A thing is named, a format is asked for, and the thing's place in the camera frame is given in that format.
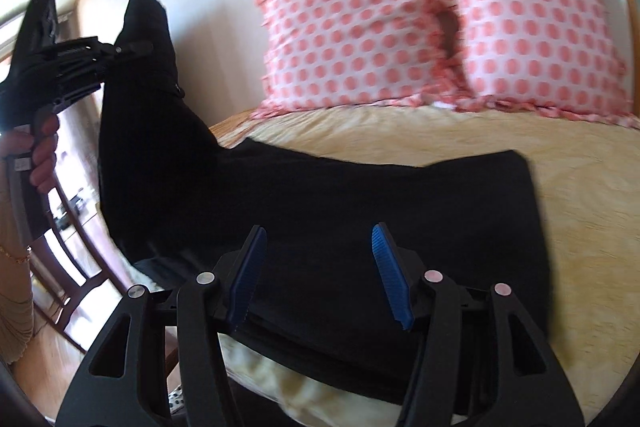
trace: beige blanket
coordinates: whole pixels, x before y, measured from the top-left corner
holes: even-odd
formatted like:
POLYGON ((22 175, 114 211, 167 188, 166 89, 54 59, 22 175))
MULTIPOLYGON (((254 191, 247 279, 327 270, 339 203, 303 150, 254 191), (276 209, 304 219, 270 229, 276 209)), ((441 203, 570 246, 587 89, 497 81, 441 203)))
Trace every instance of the beige blanket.
MULTIPOLYGON (((337 107, 242 121, 214 129, 223 145, 250 136, 319 156, 412 166, 505 149, 525 155, 554 274, 552 346, 587 421, 615 393, 640 348, 640 132, 433 107, 337 107)), ((395 424, 398 406, 338 391, 222 340, 229 372, 302 423, 395 424)))

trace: gold bracelet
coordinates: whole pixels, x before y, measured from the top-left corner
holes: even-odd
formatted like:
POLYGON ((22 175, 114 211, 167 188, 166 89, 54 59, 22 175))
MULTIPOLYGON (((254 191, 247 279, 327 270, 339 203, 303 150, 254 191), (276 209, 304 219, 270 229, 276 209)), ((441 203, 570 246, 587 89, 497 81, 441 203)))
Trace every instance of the gold bracelet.
POLYGON ((16 259, 13 255, 9 254, 9 252, 7 252, 2 246, 0 246, 0 251, 4 253, 4 255, 7 256, 9 259, 11 259, 15 264, 28 263, 29 260, 31 259, 31 252, 29 252, 25 257, 22 257, 21 259, 16 259))

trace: finger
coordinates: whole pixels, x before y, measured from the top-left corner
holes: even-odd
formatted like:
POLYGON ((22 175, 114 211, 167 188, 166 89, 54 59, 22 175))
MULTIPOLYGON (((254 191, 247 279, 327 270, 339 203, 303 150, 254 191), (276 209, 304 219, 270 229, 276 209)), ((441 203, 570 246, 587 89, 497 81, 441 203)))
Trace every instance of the finger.
POLYGON ((21 131, 7 131, 0 137, 0 157, 23 154, 33 147, 33 136, 21 131))
POLYGON ((36 149, 34 149, 33 155, 31 156, 31 158, 33 159, 33 163, 35 163, 36 165, 40 165, 47 158, 51 158, 55 151, 56 135, 47 136, 40 143, 38 143, 36 149))
POLYGON ((47 117, 47 120, 42 123, 41 127, 44 136, 53 136, 57 133, 58 129, 60 129, 60 120, 55 114, 50 114, 47 117))
POLYGON ((49 178, 44 183, 38 185, 38 192, 40 194, 49 194, 56 186, 56 181, 53 178, 49 178))
POLYGON ((56 157, 50 156, 40 165, 31 171, 29 181, 34 187, 38 187, 43 184, 47 179, 53 176, 53 171, 56 168, 56 157))

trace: pink polka dot pillow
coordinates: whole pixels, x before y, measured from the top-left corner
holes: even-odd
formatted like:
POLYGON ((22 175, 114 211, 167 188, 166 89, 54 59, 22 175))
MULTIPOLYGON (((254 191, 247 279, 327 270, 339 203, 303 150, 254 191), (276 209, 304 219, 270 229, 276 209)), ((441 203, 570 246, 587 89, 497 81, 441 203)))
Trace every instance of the pink polka dot pillow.
POLYGON ((434 7, 451 0, 256 0, 269 33, 254 118, 353 103, 458 96, 434 7))
POLYGON ((458 0, 458 14, 466 108, 633 122, 603 0, 458 0))

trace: black pants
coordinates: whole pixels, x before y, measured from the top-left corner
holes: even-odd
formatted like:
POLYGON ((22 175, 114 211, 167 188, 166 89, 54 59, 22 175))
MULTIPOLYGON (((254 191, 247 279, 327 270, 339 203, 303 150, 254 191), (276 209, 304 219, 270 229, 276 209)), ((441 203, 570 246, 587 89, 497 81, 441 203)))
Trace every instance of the black pants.
POLYGON ((548 259, 517 153, 412 168, 249 139, 225 150, 179 96, 155 0, 130 0, 118 42, 137 39, 153 42, 152 57, 105 85, 102 211, 124 255, 166 287, 238 249, 252 225, 265 227, 268 256, 237 340, 316 380, 401 403, 417 341, 393 320, 373 260, 380 221, 459 284, 509 283, 546 331, 548 259))

